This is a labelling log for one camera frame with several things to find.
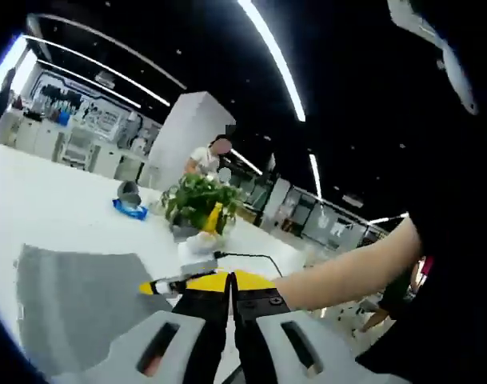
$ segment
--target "white pillar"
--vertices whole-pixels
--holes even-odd
[[[149,165],[142,170],[140,183],[167,190],[183,175],[190,154],[208,146],[234,118],[207,92],[182,94],[166,118],[149,153]]]
[[[283,178],[279,178],[273,186],[272,194],[269,196],[268,203],[265,206],[263,214],[267,218],[274,218],[277,214],[278,208],[284,202],[285,196],[288,194],[291,183]]]

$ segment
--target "gray cloth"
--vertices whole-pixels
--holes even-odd
[[[26,356],[46,376],[105,360],[110,343],[172,306],[138,286],[152,278],[136,254],[77,254],[24,246],[18,262],[19,321]]]

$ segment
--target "plant pot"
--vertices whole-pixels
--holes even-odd
[[[190,224],[190,221],[178,215],[173,222],[169,224],[170,232],[174,236],[175,242],[185,241],[191,236],[197,235],[200,230]]]

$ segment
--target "green leaves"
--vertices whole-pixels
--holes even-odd
[[[215,204],[220,202],[225,209],[218,218],[217,232],[222,234],[227,217],[235,215],[241,195],[241,191],[233,186],[222,185],[198,174],[185,174],[177,186],[163,193],[162,205],[166,206],[165,217],[170,222],[180,215],[191,226],[201,229]]]

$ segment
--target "human arm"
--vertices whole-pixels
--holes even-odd
[[[185,174],[196,174],[197,173],[197,164],[194,159],[189,158],[185,165]]]
[[[388,236],[275,281],[289,308],[315,310],[378,292],[421,257],[410,218]]]
[[[190,157],[188,158],[188,161],[186,162],[185,165],[185,173],[186,174],[197,174],[197,165],[202,159],[203,151],[205,151],[205,148],[197,148],[192,152]]]

